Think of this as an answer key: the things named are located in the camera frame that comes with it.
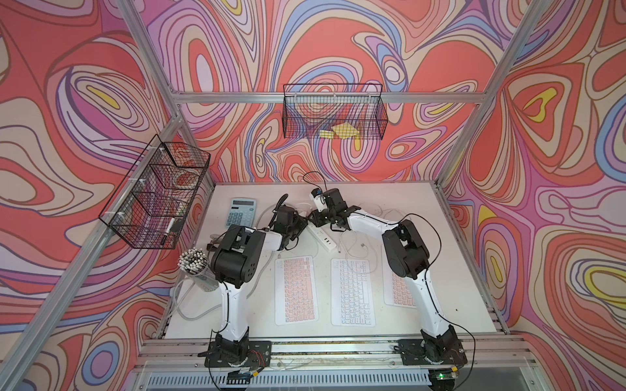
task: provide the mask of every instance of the swirl pattern wall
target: swirl pattern wall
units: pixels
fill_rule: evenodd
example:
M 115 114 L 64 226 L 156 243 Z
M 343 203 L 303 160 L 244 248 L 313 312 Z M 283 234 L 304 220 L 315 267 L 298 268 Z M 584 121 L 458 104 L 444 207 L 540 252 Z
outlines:
M 178 91 L 282 91 L 380 81 L 385 91 L 483 91 L 525 1 L 204 1 L 141 16 Z M 432 180 L 472 105 L 390 104 L 382 142 L 285 140 L 281 104 L 186 104 L 216 181 Z
M 626 390 L 626 7 L 555 1 L 447 178 L 508 325 L 560 390 Z
M 0 2 L 0 360 L 168 120 L 114 1 Z M 119 389 L 163 315 L 179 252 L 112 239 L 21 389 Z

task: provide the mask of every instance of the power strip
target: power strip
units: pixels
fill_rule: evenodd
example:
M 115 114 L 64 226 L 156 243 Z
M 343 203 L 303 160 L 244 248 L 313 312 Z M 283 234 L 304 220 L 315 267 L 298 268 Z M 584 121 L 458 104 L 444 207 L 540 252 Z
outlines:
M 337 248 L 337 243 L 331 239 L 322 228 L 316 227 L 309 223 L 307 229 L 313 234 L 313 237 L 322 245 L 326 251 L 331 252 Z

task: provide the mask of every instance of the black mounting plate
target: black mounting plate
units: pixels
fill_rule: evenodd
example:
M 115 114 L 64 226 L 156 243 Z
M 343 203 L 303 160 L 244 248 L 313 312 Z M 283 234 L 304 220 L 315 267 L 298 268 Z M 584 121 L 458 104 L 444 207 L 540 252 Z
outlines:
M 208 346 L 208 351 L 211 352 L 215 350 L 215 341 L 211 341 L 211 344 Z M 270 365 L 270 356 L 272 355 L 272 341 L 250 341 L 248 345 L 248 350 L 256 350 L 261 354 L 263 360 L 265 360 L 265 366 L 269 367 Z M 223 359 L 222 355 L 219 351 L 215 353 L 211 353 L 207 355 L 204 360 L 204 366 L 209 368 L 233 368 L 236 367 L 231 366 L 225 359 Z M 248 351 L 248 359 L 245 361 L 241 367 L 250 367 L 250 371 L 254 371 L 259 368 L 259 357 L 256 353 Z
M 424 350 L 422 349 L 423 339 L 415 340 L 398 340 L 398 346 L 400 347 L 400 356 L 402 357 L 402 365 L 432 365 L 430 361 L 424 357 Z M 442 364 L 455 365 L 459 368 L 468 363 L 468 358 L 463 350 L 463 345 L 460 340 L 457 340 L 448 356 L 441 362 Z

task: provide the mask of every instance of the pen holder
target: pen holder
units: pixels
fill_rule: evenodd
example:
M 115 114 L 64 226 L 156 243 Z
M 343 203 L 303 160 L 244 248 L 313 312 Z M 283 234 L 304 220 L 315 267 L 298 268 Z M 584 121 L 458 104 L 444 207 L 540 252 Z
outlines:
M 178 267 L 205 292 L 216 290 L 219 286 L 208 267 L 207 254 L 199 248 L 190 248 L 182 253 L 178 259 Z
M 195 274 L 192 274 L 185 270 L 183 270 L 183 272 L 187 275 L 187 277 L 191 278 L 193 282 L 195 282 L 195 284 L 200 287 L 200 289 L 205 292 L 214 291 L 220 285 L 219 282 L 217 282 L 217 280 L 215 279 L 215 275 L 213 274 L 213 272 L 211 272 L 211 269 L 209 269 L 208 264 L 203 270 Z

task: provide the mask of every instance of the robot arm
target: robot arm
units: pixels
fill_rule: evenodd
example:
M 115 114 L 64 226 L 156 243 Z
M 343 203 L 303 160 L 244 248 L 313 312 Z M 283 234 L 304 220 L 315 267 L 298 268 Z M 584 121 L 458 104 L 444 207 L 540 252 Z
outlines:
M 276 232 L 232 225 L 213 254 L 211 271 L 223 283 L 222 326 L 215 347 L 227 362 L 243 362 L 248 352 L 249 327 L 242 285 L 254 276 L 261 253 L 278 250 L 282 241 L 282 235 Z
M 317 210 L 309 219 L 315 225 L 334 223 L 373 238 L 382 237 L 389 266 L 404 279 L 420 313 L 424 356 L 431 362 L 440 362 L 447 357 L 449 350 L 458 343 L 458 337 L 454 327 L 442 317 L 443 311 L 428 270 L 430 254 L 413 222 L 395 223 L 370 215 L 357 206 L 348 207 L 338 189 L 324 193 L 315 189 L 311 198 Z
M 365 211 L 358 211 L 348 216 L 348 225 L 353 231 L 362 232 L 373 238 L 382 237 L 391 270 L 403 277 L 411 291 L 422 319 L 422 330 L 432 336 L 443 335 L 448 331 L 450 324 L 438 315 L 443 311 L 434 294 L 428 270 L 428 249 L 413 222 L 403 220 L 400 223 L 393 223 Z M 408 243 L 406 247 L 402 244 L 402 238 Z M 432 300 L 426 284 L 433 294 Z

